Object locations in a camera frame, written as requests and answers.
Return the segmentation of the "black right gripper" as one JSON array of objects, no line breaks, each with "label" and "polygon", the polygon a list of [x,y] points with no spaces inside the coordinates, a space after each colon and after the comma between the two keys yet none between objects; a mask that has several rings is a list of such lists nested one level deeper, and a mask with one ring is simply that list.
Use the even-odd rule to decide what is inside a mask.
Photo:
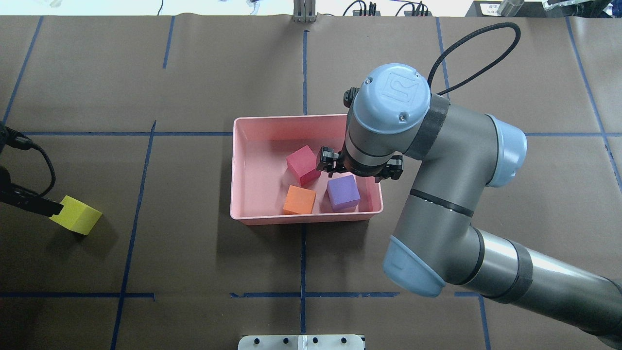
[{"label": "black right gripper", "polygon": [[344,92],[344,106],[348,108],[345,126],[345,141],[338,153],[333,148],[322,146],[317,154],[316,171],[332,175],[337,168],[340,172],[349,172],[359,177],[375,177],[375,183],[391,179],[400,179],[403,171],[403,155],[372,157],[362,152],[351,139],[351,130],[358,130],[353,103],[359,92],[358,87],[351,87]]}]

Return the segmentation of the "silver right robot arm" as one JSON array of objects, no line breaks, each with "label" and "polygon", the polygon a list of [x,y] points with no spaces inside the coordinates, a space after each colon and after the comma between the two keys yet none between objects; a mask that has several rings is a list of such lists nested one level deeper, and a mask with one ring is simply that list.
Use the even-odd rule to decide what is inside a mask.
[{"label": "silver right robot arm", "polygon": [[318,170],[380,182],[400,178],[403,157],[421,162],[383,261],[393,283],[431,298],[462,286],[621,348],[619,282],[472,225],[484,189],[507,185],[522,167],[522,130],[431,93],[405,64],[373,69],[345,91],[344,106],[344,145],[323,147]]}]

